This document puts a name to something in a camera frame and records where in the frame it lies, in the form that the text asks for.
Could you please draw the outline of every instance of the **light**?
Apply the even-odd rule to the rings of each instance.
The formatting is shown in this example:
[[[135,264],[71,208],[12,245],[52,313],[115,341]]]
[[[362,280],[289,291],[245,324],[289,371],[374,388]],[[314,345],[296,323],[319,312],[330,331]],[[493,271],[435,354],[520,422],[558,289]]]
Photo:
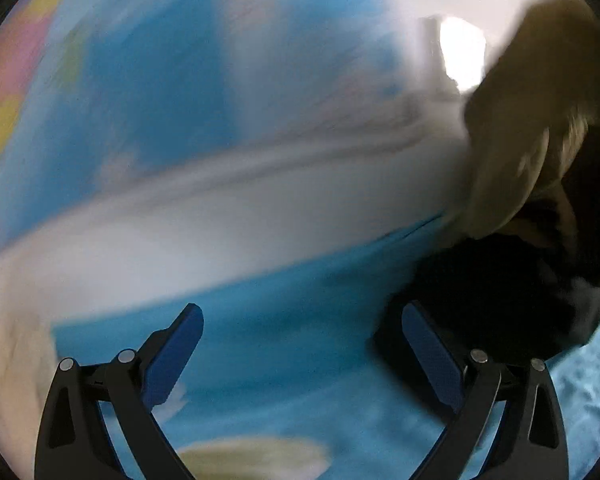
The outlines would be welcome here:
[[[445,71],[456,82],[459,92],[480,84],[486,45],[482,31],[465,20],[450,16],[440,24],[440,49]]]

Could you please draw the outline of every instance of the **blue gripper pad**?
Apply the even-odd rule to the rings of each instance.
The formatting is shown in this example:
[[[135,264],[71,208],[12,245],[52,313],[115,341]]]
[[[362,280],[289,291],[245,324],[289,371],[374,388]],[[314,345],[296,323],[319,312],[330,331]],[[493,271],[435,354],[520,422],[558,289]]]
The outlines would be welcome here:
[[[200,307],[189,303],[173,324],[161,331],[168,337],[145,370],[142,382],[142,402],[148,410],[169,397],[202,337],[204,324]]]
[[[457,413],[464,401],[462,372],[413,303],[408,303],[402,310],[402,333],[438,400]]]

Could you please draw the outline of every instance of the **silver screw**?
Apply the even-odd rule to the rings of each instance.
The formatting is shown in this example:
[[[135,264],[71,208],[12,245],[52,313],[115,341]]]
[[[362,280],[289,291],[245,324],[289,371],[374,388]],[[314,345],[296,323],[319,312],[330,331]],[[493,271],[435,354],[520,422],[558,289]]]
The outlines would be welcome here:
[[[471,359],[473,359],[477,363],[485,364],[485,362],[489,360],[489,356],[484,350],[474,348],[473,350],[471,350]]]
[[[71,368],[74,367],[74,360],[71,359],[70,357],[65,357],[64,359],[62,359],[62,361],[60,361],[60,369],[63,372],[67,372],[69,370],[71,370]]]
[[[536,357],[531,359],[531,365],[535,370],[537,370],[539,372],[544,372],[544,369],[546,368],[544,361],[542,361],[542,359],[538,359]]]
[[[136,357],[136,352],[133,350],[123,350],[118,354],[118,361],[121,363],[130,363]]]

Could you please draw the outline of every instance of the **brown cloth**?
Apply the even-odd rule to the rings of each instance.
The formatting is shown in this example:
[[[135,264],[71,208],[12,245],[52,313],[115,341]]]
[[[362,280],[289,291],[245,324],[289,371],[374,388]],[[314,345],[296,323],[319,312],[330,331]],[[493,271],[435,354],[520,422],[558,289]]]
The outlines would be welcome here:
[[[525,204],[549,199],[562,246],[575,258],[582,222],[573,197],[595,195],[586,183],[593,182],[600,161],[600,24],[583,0],[543,0],[528,9],[466,103],[464,121],[474,172],[456,219],[458,234],[483,238],[501,232],[548,244],[516,215]],[[570,175],[566,193],[563,178],[593,126],[598,134],[582,150],[587,160]],[[580,200],[585,210],[590,203]]]

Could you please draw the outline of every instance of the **blue bedsheet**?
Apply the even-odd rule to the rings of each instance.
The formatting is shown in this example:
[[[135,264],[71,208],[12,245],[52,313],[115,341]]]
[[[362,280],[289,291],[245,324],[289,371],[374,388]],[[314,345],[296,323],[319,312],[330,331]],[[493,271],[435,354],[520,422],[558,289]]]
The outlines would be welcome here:
[[[168,326],[193,301],[205,313],[205,333],[172,398],[155,411],[175,448],[220,436],[305,436],[333,454],[325,479],[404,480],[442,426],[375,362],[366,343],[388,297],[429,250],[437,225],[425,222],[366,246],[122,316],[58,326],[59,353],[83,364],[108,361]],[[600,456],[600,329],[588,346],[550,365],[571,479],[579,480]],[[478,472],[497,418],[466,478]],[[109,427],[125,468],[141,478],[120,429],[110,419]]]

